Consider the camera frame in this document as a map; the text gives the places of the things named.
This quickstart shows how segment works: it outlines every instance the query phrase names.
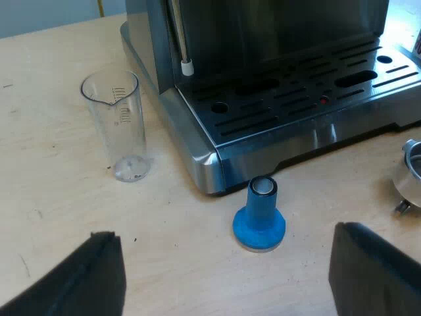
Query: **light wood countertop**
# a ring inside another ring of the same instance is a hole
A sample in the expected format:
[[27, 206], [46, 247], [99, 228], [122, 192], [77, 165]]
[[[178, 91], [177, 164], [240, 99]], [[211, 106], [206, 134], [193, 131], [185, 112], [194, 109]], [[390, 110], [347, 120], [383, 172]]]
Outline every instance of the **light wood countertop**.
[[421, 213], [393, 216], [390, 174], [421, 128], [389, 132], [277, 172], [281, 245], [250, 253], [232, 234], [246, 190], [198, 192], [142, 95], [151, 172], [116, 181], [79, 93], [128, 68], [124, 15], [0, 39], [0, 305], [89, 238], [121, 236], [124, 315], [336, 315], [328, 284], [334, 226], [365, 224], [421, 261]]

